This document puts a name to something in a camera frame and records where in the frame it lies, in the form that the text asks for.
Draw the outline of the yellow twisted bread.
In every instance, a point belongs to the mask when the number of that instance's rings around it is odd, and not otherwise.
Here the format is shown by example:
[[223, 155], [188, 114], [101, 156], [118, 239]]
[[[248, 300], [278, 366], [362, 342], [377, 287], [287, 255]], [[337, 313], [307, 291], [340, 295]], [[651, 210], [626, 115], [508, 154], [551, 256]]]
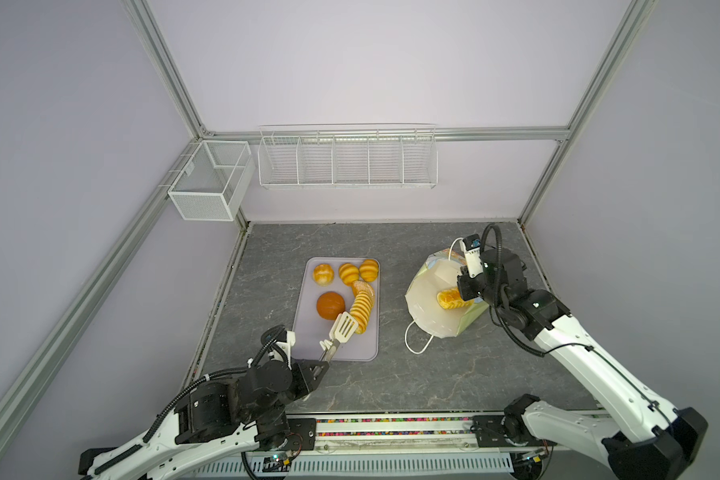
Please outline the yellow twisted bread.
[[360, 279], [359, 268], [351, 263], [344, 263], [338, 269], [341, 282], [347, 286], [351, 286]]
[[379, 263], [374, 259], [366, 259], [358, 267], [360, 278], [367, 282], [374, 282], [379, 276]]

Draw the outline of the long golden pastry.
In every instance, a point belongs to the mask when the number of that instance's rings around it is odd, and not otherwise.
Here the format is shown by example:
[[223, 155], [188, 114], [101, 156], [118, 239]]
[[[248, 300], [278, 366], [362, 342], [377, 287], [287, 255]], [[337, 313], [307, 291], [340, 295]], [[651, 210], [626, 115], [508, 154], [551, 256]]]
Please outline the long golden pastry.
[[457, 287], [439, 291], [436, 295], [436, 300], [443, 310], [469, 308], [474, 303], [473, 300], [464, 300]]

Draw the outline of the floral paper bag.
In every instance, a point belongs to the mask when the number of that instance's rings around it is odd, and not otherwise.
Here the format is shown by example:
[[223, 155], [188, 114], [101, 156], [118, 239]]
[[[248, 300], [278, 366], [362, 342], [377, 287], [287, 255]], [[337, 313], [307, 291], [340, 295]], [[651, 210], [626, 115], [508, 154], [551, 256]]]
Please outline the floral paper bag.
[[[457, 288], [457, 277], [467, 265], [463, 244], [464, 239], [457, 237], [448, 249], [429, 255], [406, 291], [412, 320], [406, 327], [404, 343], [414, 355], [423, 354], [435, 338], [459, 336], [488, 310], [488, 304], [480, 298], [463, 300]], [[420, 349], [409, 343], [413, 326], [429, 335]]]

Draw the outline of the round sesame bun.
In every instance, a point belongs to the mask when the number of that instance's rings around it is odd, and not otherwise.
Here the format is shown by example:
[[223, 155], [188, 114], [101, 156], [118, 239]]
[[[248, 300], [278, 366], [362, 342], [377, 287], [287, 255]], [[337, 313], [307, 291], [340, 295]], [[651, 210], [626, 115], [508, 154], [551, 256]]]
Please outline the round sesame bun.
[[334, 270], [330, 264], [318, 264], [312, 272], [314, 282], [319, 286], [330, 285], [334, 280]]

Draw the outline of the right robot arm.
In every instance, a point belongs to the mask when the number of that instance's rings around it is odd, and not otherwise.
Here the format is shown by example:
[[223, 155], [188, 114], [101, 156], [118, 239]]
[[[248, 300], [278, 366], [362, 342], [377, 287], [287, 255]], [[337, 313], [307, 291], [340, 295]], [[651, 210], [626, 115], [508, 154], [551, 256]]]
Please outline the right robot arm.
[[486, 248], [476, 236], [461, 246], [461, 298], [487, 303], [515, 345], [557, 360], [608, 413], [588, 418], [525, 394], [504, 410], [506, 440], [550, 441], [600, 461], [619, 479], [679, 478], [699, 453], [706, 419], [693, 408], [676, 408], [631, 374], [551, 292], [529, 288], [517, 255]]

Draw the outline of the round brown bun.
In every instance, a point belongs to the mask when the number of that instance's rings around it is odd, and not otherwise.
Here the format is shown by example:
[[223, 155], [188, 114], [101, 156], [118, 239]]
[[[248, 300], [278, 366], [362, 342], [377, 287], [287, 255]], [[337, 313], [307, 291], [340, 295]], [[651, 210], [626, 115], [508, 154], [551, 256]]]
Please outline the round brown bun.
[[345, 299], [337, 292], [329, 291], [319, 296], [316, 302], [317, 314], [328, 321], [335, 321], [346, 311]]

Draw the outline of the ridged spiral bread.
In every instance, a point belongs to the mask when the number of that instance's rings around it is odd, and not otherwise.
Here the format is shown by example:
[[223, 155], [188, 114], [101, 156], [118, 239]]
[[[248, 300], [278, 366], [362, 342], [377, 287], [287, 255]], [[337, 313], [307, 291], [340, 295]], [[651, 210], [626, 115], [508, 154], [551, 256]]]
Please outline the ridged spiral bread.
[[349, 311], [350, 316], [357, 323], [356, 334], [363, 334], [366, 331], [373, 307], [373, 295], [367, 290], [359, 291]]

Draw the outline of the white kitchen tongs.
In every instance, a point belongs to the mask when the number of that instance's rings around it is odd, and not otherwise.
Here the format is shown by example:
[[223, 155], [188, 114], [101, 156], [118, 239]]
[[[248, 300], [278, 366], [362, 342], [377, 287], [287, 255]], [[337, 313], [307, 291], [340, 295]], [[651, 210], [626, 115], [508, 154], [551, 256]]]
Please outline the white kitchen tongs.
[[346, 344], [359, 327], [358, 321], [348, 312], [343, 312], [331, 327], [328, 338], [320, 341], [323, 350], [320, 360], [330, 362], [342, 345]]

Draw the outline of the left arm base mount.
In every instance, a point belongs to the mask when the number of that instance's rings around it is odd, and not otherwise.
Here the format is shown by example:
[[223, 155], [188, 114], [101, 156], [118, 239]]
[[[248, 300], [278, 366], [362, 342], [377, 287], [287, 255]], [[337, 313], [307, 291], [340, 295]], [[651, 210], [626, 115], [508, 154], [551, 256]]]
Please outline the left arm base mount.
[[311, 451], [317, 439], [317, 419], [283, 415], [271, 421], [244, 425], [242, 431], [254, 433], [259, 445], [257, 451]]

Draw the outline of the oval sesame bread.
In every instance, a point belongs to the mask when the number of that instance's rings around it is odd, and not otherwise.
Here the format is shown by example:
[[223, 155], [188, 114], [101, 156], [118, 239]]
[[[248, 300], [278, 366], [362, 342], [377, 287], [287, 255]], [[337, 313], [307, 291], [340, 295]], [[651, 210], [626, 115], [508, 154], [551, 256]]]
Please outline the oval sesame bread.
[[361, 292], [365, 292], [371, 298], [375, 296], [373, 287], [363, 280], [354, 281], [351, 285], [351, 289], [355, 297], [357, 297]]

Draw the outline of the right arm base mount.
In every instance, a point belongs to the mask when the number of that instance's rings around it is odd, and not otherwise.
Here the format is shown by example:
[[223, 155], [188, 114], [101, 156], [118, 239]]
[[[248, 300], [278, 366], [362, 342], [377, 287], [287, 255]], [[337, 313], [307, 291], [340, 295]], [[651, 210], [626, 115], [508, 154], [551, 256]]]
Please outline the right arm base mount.
[[488, 447], [553, 447], [555, 442], [533, 437], [528, 429], [514, 417], [506, 419], [503, 413], [484, 413], [472, 417], [469, 431], [481, 448]]

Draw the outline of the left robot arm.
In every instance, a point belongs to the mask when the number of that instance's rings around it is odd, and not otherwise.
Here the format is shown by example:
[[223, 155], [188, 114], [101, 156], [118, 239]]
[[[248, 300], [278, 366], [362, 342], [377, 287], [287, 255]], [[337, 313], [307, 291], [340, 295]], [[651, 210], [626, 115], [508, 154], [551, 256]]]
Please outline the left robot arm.
[[270, 360], [213, 372], [172, 401], [144, 433], [116, 448], [80, 454], [83, 479], [174, 479], [224, 457], [302, 448], [306, 423], [286, 407], [317, 389], [326, 361]]

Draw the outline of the aluminium front rail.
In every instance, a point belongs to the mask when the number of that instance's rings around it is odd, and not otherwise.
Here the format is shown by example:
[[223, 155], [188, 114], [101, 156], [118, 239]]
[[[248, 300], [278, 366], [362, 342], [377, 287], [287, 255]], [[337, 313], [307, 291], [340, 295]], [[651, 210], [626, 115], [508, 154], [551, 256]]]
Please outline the aluminium front rail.
[[[469, 431], [472, 417], [484, 413], [403, 413], [290, 416], [317, 419], [317, 439], [314, 449], [330, 442], [346, 442], [355, 448], [361, 441], [402, 442], [411, 440], [424, 444], [450, 441], [465, 442], [468, 448], [481, 448]], [[507, 420], [519, 420], [533, 437], [550, 440], [571, 447], [594, 458], [605, 453], [604, 440], [613, 438], [618, 442], [638, 443], [654, 437], [652, 427], [632, 422], [605, 411], [567, 411], [538, 401], [524, 407], [518, 413], [503, 413]], [[550, 447], [488, 447], [497, 449], [546, 450]]]

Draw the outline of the aluminium frame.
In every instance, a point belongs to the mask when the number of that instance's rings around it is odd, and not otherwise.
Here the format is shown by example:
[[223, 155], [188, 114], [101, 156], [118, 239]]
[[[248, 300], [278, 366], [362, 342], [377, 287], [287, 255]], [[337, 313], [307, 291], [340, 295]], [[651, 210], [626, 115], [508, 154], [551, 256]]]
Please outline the aluminium frame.
[[[178, 107], [179, 114], [192, 138], [191, 143], [196, 145], [201, 139], [224, 139], [224, 134], [210, 132], [203, 127], [149, 4], [145, 1], [126, 1], [123, 6], [161, 80]], [[571, 121], [565, 127], [553, 128], [553, 138], [558, 146], [522, 210], [518, 219], [521, 227], [528, 225], [557, 170], [583, 131], [655, 7], [653, 1], [633, 1], [629, 4]], [[51, 333], [0, 400], [0, 460], [154, 228], [167, 202], [168, 186], [161, 184], [153, 190], [138, 214], [129, 222], [117, 242], [83, 284]]]

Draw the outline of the white mesh box basket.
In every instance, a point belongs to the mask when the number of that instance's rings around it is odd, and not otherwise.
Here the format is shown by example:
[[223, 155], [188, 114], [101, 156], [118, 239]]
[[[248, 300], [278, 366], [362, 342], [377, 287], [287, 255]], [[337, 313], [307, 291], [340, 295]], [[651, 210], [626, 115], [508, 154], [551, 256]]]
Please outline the white mesh box basket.
[[245, 141], [201, 140], [168, 194], [187, 221], [235, 221], [255, 172]]

